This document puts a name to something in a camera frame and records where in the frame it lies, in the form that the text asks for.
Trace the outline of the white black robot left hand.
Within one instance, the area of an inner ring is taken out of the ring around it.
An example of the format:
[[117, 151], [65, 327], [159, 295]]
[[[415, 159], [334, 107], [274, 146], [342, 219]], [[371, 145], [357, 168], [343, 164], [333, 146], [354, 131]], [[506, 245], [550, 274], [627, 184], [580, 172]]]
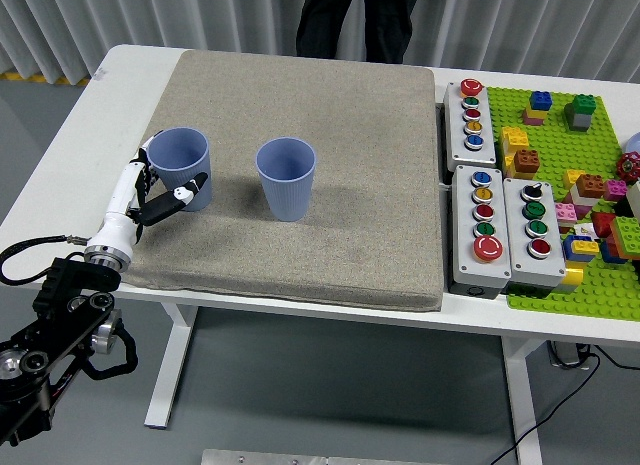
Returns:
[[188, 127], [162, 130], [146, 140], [124, 168], [84, 259], [124, 271], [145, 226], [179, 211], [202, 210], [211, 200], [208, 139]]

